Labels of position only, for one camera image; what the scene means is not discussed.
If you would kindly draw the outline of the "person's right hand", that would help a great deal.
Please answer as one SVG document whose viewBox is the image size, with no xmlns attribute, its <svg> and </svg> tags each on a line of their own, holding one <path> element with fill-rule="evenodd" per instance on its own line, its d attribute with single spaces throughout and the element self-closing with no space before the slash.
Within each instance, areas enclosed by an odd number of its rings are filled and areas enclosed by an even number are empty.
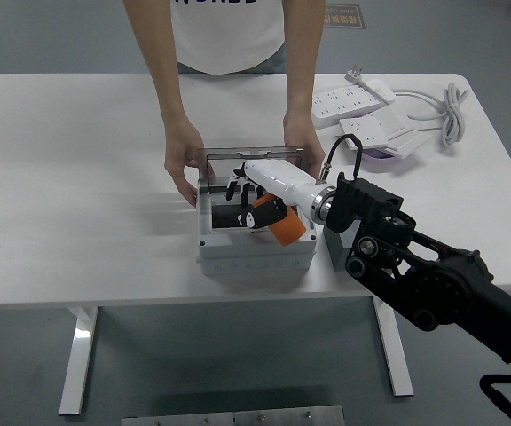
<svg viewBox="0 0 511 426">
<path fill-rule="evenodd" d="M 178 192 L 193 207 L 197 204 L 197 189 L 185 177 L 185 167 L 200 169 L 213 181 L 213 168 L 199 164 L 198 154 L 204 147 L 200 133 L 184 116 L 165 124 L 166 153 L 164 167 L 172 178 Z"/>
</svg>

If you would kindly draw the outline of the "person's left hand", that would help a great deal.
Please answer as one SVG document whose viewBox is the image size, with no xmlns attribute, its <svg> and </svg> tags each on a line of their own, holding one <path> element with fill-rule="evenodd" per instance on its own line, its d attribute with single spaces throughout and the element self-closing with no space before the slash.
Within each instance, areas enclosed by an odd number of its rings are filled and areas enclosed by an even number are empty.
<svg viewBox="0 0 511 426">
<path fill-rule="evenodd" d="M 283 130 L 285 146 L 309 148 L 308 173 L 312 177 L 318 178 L 325 158 L 325 151 L 318 139 L 311 114 L 287 112 L 283 119 Z"/>
</svg>

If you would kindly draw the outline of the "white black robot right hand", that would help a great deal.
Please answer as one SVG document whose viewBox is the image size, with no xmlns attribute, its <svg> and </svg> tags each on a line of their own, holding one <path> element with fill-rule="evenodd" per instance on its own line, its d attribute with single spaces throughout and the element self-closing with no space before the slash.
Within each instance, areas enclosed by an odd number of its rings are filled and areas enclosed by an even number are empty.
<svg viewBox="0 0 511 426">
<path fill-rule="evenodd" d="M 287 217 L 290 207 L 299 208 L 311 222 L 322 225 L 328 214 L 327 202 L 335 189 L 319 184 L 314 177 L 291 162 L 279 159 L 247 160 L 234 169 L 226 189 L 231 200 L 240 189 L 240 205 L 247 210 L 238 222 L 252 229 L 274 225 Z"/>
</svg>

